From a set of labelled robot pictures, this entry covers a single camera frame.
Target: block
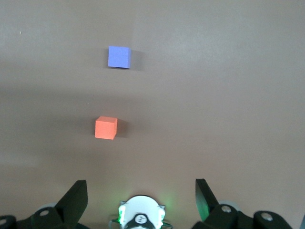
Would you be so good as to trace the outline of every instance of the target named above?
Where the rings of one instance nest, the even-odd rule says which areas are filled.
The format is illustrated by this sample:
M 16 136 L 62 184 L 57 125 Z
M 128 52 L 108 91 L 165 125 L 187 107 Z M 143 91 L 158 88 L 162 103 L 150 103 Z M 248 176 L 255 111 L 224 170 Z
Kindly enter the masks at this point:
M 116 135 L 118 119 L 101 116 L 95 121 L 95 137 L 113 140 Z
M 132 50 L 128 47 L 109 46 L 108 67 L 130 68 Z

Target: green led light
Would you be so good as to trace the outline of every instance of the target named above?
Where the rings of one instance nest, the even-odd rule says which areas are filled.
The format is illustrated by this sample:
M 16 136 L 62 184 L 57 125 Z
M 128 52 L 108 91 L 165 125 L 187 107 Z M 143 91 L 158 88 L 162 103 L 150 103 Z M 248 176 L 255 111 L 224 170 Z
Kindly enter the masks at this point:
M 118 217 L 118 222 L 122 225 L 124 222 L 124 216 L 125 216 L 125 210 L 126 206 L 120 206 L 119 207 L 119 217 Z
M 164 209 L 160 209 L 159 210 L 159 223 L 157 225 L 158 229 L 162 227 L 164 217 L 165 217 L 165 211 L 164 211 Z

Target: cube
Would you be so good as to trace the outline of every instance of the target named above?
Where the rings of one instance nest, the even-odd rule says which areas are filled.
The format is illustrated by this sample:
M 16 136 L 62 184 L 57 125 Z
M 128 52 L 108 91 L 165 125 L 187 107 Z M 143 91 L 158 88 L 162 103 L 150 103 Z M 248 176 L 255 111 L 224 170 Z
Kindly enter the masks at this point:
M 132 50 L 128 47 L 109 46 L 108 67 L 130 68 Z
M 116 135 L 118 119 L 101 116 L 95 120 L 95 137 L 113 140 Z

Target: orange cube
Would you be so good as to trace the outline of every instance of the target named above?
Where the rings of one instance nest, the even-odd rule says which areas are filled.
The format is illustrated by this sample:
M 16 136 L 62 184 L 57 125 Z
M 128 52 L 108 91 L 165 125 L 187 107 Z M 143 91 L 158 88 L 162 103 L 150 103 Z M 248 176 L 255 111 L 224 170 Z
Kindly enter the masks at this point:
M 113 140 L 118 125 L 117 118 L 101 116 L 95 121 L 95 137 Z

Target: blue cube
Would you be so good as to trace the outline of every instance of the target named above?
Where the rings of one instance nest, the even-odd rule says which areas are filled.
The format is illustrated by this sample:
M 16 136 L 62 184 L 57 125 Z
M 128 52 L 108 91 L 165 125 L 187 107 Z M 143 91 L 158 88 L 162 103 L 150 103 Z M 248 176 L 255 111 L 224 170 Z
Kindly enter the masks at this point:
M 131 55 L 128 47 L 109 46 L 108 67 L 130 68 Z

